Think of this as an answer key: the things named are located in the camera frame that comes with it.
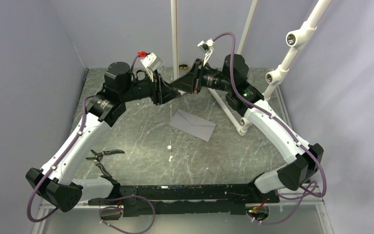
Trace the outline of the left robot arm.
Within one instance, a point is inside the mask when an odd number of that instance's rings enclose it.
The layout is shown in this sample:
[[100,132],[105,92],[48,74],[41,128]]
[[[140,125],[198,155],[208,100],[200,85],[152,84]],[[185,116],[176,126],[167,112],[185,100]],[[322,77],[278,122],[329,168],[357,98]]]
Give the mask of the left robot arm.
[[77,180],[75,172],[97,138],[112,128],[126,111],[126,103],[150,98],[156,105],[181,95],[156,71],[147,71],[138,80],[125,62],[114,62],[104,73],[102,89],[84,99],[80,122],[61,148],[39,169],[31,168],[26,179],[39,195],[63,212],[79,201],[103,199],[113,205],[120,199],[120,184],[109,175],[92,180]]

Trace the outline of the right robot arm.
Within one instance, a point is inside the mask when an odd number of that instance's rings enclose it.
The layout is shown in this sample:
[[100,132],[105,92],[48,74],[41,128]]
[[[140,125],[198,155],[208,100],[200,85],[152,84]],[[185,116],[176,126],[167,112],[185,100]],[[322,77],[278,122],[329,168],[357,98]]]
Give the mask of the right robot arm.
[[202,88],[226,92],[228,105],[240,116],[255,125],[274,144],[285,164],[254,179],[249,197],[261,202],[268,192],[287,188],[297,190],[316,172],[324,150],[298,136],[270,109],[269,103],[257,88],[247,81],[249,67],[241,55],[227,55],[221,70],[213,69],[196,59],[188,73],[170,83],[170,87],[197,94]]

